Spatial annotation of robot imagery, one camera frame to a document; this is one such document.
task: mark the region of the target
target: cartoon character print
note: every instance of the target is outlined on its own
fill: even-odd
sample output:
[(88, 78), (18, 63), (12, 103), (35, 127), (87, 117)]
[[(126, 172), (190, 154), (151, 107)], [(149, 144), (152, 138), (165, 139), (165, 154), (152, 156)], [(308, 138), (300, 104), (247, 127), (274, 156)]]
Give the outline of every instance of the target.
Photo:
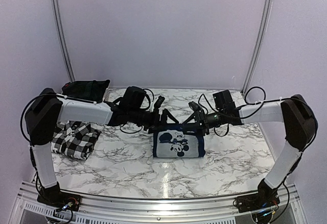
[(185, 139), (185, 135), (182, 133), (175, 133), (176, 138), (173, 139), (173, 136), (170, 133), (163, 133), (160, 137), (160, 143), (170, 143), (172, 146), (170, 150), (174, 150), (177, 153), (177, 156), (183, 157), (185, 155), (184, 151), (188, 151), (190, 148), (188, 146), (188, 141)]

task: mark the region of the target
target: plaid fabric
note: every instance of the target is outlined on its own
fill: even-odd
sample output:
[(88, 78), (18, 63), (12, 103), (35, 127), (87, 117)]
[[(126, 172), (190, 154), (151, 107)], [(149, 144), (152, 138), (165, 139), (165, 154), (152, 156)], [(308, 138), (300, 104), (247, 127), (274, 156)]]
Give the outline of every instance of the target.
[(57, 154), (86, 160), (100, 133), (92, 127), (92, 123), (68, 121), (65, 125), (56, 126), (51, 150)]

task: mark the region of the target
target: folded black cloth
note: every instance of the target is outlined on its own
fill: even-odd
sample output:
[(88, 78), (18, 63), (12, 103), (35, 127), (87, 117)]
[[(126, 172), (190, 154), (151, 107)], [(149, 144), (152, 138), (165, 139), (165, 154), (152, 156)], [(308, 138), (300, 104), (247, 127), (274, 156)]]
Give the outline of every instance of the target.
[(95, 126), (75, 121), (68, 121), (64, 126), (57, 125), (51, 142), (52, 152), (86, 160), (101, 134)]
[(61, 89), (63, 95), (99, 103), (102, 102), (109, 83), (110, 80), (74, 81), (65, 84)]

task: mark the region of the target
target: white marble surface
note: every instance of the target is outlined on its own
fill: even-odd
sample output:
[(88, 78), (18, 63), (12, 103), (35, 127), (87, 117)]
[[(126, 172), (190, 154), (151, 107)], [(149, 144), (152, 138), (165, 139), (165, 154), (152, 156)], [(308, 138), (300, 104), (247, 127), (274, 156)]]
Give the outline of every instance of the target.
[[(123, 95), (114, 89), (110, 100)], [(213, 103), (217, 90), (153, 89), (166, 100), (162, 108), (183, 121), (192, 112), (189, 101), (205, 93)], [(244, 104), (239, 92), (236, 105)], [(204, 158), (160, 159), (152, 157), (152, 135), (141, 131), (123, 134), (119, 128), (103, 127), (95, 150), (86, 161), (53, 154), (55, 172), (62, 189), (105, 196), (135, 198), (189, 198), (255, 190), (274, 164), (257, 124), (230, 126), (229, 134), (205, 136)], [(125, 130), (133, 129), (127, 125)], [(217, 129), (221, 134), (226, 126)]]

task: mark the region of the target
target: gray marble vein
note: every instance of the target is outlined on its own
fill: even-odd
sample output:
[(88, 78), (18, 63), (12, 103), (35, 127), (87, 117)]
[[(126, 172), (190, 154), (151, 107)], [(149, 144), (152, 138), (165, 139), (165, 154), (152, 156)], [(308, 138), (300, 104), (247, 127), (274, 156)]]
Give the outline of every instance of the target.
[[(125, 89), (113, 89), (110, 101)], [(213, 105), (217, 90), (153, 89), (166, 100), (167, 108), (179, 121), (190, 114), (188, 102), (205, 93)], [(232, 92), (236, 105), (244, 104), (241, 94)], [(119, 127), (103, 130), (95, 150), (86, 161), (53, 154), (55, 172), (63, 189), (84, 193), (144, 198), (190, 198), (255, 190), (274, 164), (268, 145), (257, 124), (233, 127), (218, 137), (205, 136), (204, 158), (159, 159), (152, 157), (152, 135), (141, 131), (123, 134)], [(138, 130), (127, 124), (125, 131)], [(226, 126), (217, 129), (224, 134)]]

